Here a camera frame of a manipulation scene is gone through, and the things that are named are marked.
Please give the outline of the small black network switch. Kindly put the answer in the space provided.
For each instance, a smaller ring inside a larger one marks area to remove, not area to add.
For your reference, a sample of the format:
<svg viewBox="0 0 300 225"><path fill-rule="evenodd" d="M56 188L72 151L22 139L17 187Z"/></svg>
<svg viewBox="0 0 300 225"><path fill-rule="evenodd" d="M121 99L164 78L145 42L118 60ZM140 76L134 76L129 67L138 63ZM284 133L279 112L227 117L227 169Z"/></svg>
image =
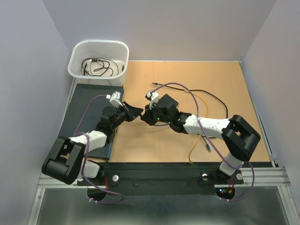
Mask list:
<svg viewBox="0 0 300 225"><path fill-rule="evenodd" d="M168 94L164 94L157 103L159 108L166 108L168 110L174 110L178 104L179 103Z"/></svg>

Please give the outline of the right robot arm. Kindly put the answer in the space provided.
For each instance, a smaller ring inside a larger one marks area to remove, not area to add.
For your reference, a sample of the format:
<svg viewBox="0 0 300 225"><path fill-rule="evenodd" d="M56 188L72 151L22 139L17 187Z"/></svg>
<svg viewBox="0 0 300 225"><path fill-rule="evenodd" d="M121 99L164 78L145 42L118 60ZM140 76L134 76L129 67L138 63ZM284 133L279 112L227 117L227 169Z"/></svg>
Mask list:
<svg viewBox="0 0 300 225"><path fill-rule="evenodd" d="M226 183L244 162L251 159L261 136L239 115L234 115L230 119L197 117L191 113L180 112L177 105L173 99L160 99L152 106L145 106L141 120L150 126L157 122L168 124L177 133L198 134L206 138L215 137L223 140L229 153L226 157L218 153L223 162L216 170L216 179Z"/></svg>

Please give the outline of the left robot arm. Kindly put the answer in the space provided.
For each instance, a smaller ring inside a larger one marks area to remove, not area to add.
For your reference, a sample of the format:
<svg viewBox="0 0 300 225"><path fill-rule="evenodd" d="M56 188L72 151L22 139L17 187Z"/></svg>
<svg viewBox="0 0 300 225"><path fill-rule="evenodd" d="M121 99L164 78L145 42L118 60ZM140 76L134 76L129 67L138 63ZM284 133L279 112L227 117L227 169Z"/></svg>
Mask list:
<svg viewBox="0 0 300 225"><path fill-rule="evenodd" d="M102 110L96 128L75 137L58 137L42 165L42 173L66 184L73 183L83 167L83 158L88 150L109 145L115 137L117 127L131 122L143 109L130 106L125 101L117 108L107 106Z"/></svg>

